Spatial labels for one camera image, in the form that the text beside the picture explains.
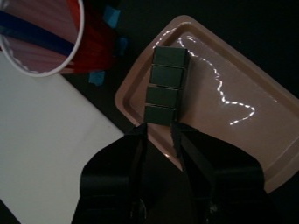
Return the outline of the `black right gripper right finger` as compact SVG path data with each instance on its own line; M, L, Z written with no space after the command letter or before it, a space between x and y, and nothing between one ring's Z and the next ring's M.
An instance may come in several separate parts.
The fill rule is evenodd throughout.
M172 124L172 142L189 182L196 224L281 224L257 160L180 122Z

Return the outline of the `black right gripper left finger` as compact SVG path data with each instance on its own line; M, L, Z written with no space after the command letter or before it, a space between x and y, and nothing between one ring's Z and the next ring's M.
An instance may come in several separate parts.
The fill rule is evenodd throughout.
M141 224L140 196L147 124L133 127L86 162L70 224Z

